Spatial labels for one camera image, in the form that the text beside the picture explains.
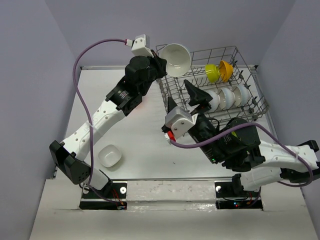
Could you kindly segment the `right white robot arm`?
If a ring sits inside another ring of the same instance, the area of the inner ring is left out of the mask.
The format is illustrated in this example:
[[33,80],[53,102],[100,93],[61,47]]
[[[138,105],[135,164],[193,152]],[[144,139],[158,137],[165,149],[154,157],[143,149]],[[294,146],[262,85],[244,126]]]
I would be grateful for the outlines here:
[[269,143],[259,137],[261,125],[239,117],[231,118],[221,128],[217,119],[206,116],[213,108],[213,94],[188,80],[184,85],[193,110],[185,111],[168,97],[162,131],[170,144],[181,149],[184,145],[177,140],[188,134],[194,141],[189,149],[201,149],[212,164],[234,172],[231,181],[221,186],[220,196],[244,196],[272,183],[304,187],[319,179],[319,147],[315,140],[297,146],[284,145],[277,139]]

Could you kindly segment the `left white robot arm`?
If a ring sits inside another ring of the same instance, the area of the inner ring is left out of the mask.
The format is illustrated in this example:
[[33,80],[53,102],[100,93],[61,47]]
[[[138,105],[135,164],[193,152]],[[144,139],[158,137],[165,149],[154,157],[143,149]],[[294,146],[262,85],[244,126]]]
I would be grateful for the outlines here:
[[155,80],[166,76],[166,65],[167,61],[155,52],[151,56],[133,57],[124,76],[93,116],[62,142],[55,140],[49,145],[55,165],[73,184],[86,184],[101,198],[110,194],[113,181],[95,168],[94,144],[143,101]]

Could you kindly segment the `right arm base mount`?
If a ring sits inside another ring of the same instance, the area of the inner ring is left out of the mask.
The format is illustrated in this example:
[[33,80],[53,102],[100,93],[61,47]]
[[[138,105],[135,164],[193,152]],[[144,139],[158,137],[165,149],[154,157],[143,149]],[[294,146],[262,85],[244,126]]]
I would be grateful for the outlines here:
[[258,191],[235,193],[231,181],[215,182],[216,208],[218,210],[263,209]]

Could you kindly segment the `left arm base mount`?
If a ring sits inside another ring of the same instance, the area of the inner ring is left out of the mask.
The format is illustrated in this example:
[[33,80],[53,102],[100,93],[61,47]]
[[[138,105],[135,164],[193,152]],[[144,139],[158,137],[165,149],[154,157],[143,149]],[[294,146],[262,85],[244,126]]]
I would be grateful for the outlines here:
[[81,210],[126,210],[127,185],[126,181],[114,181],[111,190],[101,198],[84,183],[80,183],[78,185],[81,188],[79,208]]

